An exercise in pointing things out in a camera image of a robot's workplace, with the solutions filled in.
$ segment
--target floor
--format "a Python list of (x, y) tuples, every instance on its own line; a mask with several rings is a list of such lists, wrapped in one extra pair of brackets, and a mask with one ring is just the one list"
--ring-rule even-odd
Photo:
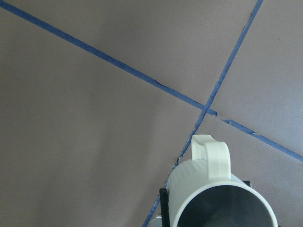
[(0, 5), (3, 226), (148, 226), (193, 133), (302, 226), (302, 1)]

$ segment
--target white handle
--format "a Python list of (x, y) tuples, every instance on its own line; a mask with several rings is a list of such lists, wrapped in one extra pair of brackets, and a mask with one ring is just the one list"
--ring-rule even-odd
[(226, 143), (217, 142), (210, 135), (194, 135), (191, 150), (192, 160), (206, 162), (208, 179), (231, 178), (231, 158)]

